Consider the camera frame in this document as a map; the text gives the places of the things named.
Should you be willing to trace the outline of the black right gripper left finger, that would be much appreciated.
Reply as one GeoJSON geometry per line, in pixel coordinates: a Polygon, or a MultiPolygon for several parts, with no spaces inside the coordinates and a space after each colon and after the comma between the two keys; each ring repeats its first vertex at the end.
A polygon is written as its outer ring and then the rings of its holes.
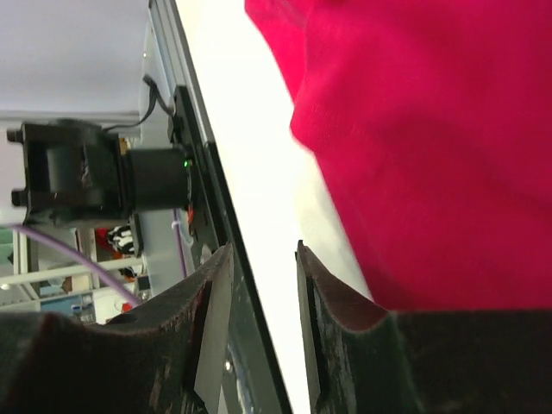
{"type": "Polygon", "coordinates": [[[1,315],[4,413],[215,413],[234,251],[110,322],[57,313],[1,315]]]}

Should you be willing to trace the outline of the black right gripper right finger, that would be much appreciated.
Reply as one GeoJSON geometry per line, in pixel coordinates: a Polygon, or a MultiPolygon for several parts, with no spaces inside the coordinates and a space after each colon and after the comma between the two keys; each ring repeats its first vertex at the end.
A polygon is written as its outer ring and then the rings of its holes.
{"type": "Polygon", "coordinates": [[[296,260],[313,412],[550,412],[549,311],[386,310],[296,260]]]}

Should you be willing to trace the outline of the crimson pink t-shirt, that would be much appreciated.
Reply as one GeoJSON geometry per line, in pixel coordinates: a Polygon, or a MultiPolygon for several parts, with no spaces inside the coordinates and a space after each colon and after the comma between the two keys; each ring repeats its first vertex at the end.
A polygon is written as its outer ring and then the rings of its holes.
{"type": "Polygon", "coordinates": [[[551,4],[248,1],[374,301],[551,306],[551,4]]]}

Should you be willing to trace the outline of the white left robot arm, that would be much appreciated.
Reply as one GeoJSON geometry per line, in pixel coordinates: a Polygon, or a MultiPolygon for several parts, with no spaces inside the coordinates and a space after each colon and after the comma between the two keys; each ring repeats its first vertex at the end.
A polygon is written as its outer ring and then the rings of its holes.
{"type": "Polygon", "coordinates": [[[123,151],[96,124],[25,122],[1,133],[1,224],[78,227],[191,205],[184,147],[123,151]]]}

